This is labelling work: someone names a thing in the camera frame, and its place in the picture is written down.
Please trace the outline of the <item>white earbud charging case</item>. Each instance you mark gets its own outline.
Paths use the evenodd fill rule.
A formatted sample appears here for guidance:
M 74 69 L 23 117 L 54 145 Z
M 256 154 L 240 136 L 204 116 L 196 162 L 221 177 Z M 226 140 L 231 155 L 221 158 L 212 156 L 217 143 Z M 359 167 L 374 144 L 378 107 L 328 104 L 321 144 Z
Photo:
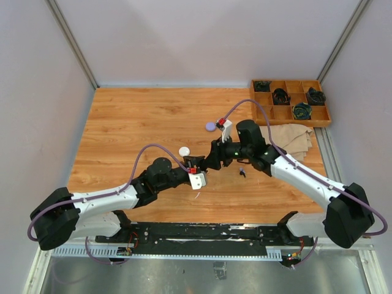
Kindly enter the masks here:
M 186 147 L 186 146 L 182 146 L 182 147 L 180 147 L 180 149 L 178 150 L 178 154 L 179 154 L 181 157 L 189 156 L 189 155 L 190 155 L 190 149 L 189 149 L 188 147 Z

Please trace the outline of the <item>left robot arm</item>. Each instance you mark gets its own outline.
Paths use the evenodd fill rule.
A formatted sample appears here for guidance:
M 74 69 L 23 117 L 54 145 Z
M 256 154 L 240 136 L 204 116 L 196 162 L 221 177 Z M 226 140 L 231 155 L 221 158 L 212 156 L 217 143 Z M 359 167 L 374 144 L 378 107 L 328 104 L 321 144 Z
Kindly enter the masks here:
M 87 193 L 57 188 L 30 214 L 28 238 L 43 251 L 94 235 L 125 242 L 131 227 L 116 211 L 146 206 L 156 201 L 160 192 L 182 184 L 201 189 L 206 185 L 206 169 L 203 156 L 185 156 L 176 168 L 166 157 L 159 157 L 139 176 L 117 187 Z

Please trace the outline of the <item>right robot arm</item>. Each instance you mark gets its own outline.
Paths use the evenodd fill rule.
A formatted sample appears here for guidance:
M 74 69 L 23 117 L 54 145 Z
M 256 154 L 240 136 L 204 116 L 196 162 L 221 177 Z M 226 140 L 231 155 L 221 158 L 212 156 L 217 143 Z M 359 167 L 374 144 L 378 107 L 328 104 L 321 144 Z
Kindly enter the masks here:
M 288 214 L 277 230 L 281 243 L 291 245 L 302 236 L 321 236 L 348 249 L 374 224 L 368 198 L 359 184 L 347 186 L 326 178 L 283 149 L 267 144 L 260 127 L 251 119 L 236 125 L 238 142 L 230 137 L 231 126 L 226 121 L 220 127 L 222 135 L 211 142 L 211 151 L 201 164 L 203 170 L 220 170 L 233 160 L 247 160 L 257 171 L 289 183 L 323 208 L 322 213 Z

